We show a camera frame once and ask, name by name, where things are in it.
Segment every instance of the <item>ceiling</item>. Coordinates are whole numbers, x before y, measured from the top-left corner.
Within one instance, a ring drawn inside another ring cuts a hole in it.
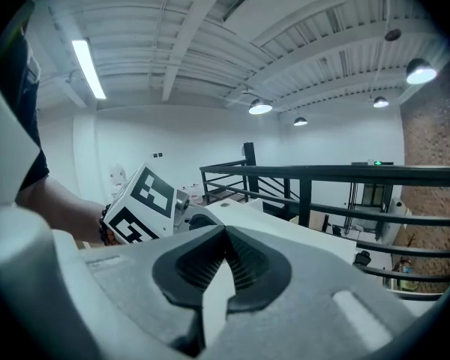
[[[392,103],[415,57],[440,69],[446,39],[415,0],[37,0],[27,30],[41,66],[39,109],[160,104],[277,113],[308,105]],[[401,37],[384,41],[390,29]],[[97,101],[71,41],[88,38],[107,96]]]

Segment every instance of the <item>fluorescent light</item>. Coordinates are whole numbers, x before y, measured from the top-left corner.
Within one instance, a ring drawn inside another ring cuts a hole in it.
[[[86,40],[73,40],[72,45],[91,91],[97,99],[105,100],[104,90],[100,85],[100,81],[98,81],[97,72],[93,65],[89,43]]]
[[[389,105],[389,102],[384,97],[377,97],[375,101],[373,102],[373,106],[375,108],[383,108],[387,107]]]
[[[260,99],[256,99],[250,105],[250,109],[248,113],[251,115],[262,115],[263,113],[270,112],[272,110],[272,106],[268,103],[264,103]]]

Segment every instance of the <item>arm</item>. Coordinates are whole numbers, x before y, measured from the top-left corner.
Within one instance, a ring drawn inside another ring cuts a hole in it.
[[[104,206],[80,199],[49,176],[21,190],[16,203],[37,212],[52,229],[67,231],[76,240],[102,243],[98,229]]]

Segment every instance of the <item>railing post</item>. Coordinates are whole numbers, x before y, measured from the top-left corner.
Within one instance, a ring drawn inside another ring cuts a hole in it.
[[[205,177],[205,172],[202,172],[202,183],[203,183],[203,190],[205,191],[205,201],[208,204],[210,204],[210,195],[209,195],[209,186],[205,183],[207,181]]]
[[[283,179],[283,195],[285,196],[285,199],[290,199],[290,179],[284,178]],[[285,205],[285,215],[286,219],[290,220],[290,205]]]
[[[252,142],[246,142],[243,145],[243,151],[245,154],[245,160],[247,161],[247,166],[255,167],[257,165],[257,161],[255,160],[255,148]],[[258,178],[256,176],[248,177],[248,185],[250,187],[251,192],[259,192],[258,188]]]
[[[300,179],[300,206],[298,225],[308,227],[310,220],[310,204],[312,202],[312,181],[307,178]]]
[[[248,185],[247,185],[247,176],[242,176],[243,178],[243,189],[245,191],[248,191]],[[245,202],[248,203],[248,195],[245,195]]]

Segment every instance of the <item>person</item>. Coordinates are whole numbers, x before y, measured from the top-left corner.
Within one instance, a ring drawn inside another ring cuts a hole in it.
[[[99,230],[104,205],[80,199],[49,175],[37,126],[40,66],[25,39],[32,11],[33,1],[29,1],[22,8],[22,18],[19,15],[19,25],[2,38],[0,49],[1,93],[19,123],[40,147],[40,153],[16,196],[16,204],[37,212],[50,228],[67,231],[75,240],[102,243]],[[107,231],[107,235],[109,241],[106,243],[115,244],[113,234]]]

